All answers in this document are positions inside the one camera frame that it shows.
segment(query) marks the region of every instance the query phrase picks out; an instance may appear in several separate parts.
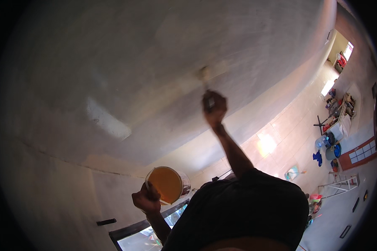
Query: person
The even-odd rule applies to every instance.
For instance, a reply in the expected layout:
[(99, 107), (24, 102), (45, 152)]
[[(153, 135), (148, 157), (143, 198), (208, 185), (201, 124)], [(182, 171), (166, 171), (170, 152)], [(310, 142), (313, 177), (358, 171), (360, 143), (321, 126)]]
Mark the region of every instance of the person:
[[(206, 109), (209, 98), (214, 106)], [(207, 91), (203, 112), (219, 139), (236, 179), (201, 186), (171, 229), (160, 213), (160, 195), (150, 184), (132, 194), (163, 244), (162, 251), (295, 250), (308, 216), (308, 201), (295, 184), (254, 168), (222, 124), (226, 98)]]

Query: tiled floor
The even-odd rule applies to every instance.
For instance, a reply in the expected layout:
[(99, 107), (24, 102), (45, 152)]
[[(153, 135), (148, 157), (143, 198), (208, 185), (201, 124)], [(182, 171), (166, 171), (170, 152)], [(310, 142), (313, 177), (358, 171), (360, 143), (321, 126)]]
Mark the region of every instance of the tiled floor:
[[(270, 175), (284, 178), (283, 174), (294, 165), (299, 171), (307, 171), (294, 179), (294, 183), (305, 193), (317, 192), (317, 186), (328, 182), (330, 162), (321, 152), (323, 163), (319, 167), (313, 160), (317, 152), (315, 140), (321, 136), (320, 129), (314, 127), (317, 115), (323, 121), (328, 112), (325, 102), (320, 99), (321, 90), (328, 80), (334, 80), (338, 73), (325, 63), (312, 83), (275, 118), (241, 145), (254, 167)], [(199, 188), (212, 177), (221, 176), (230, 170), (226, 158), (199, 172), (191, 179), (192, 188)]]

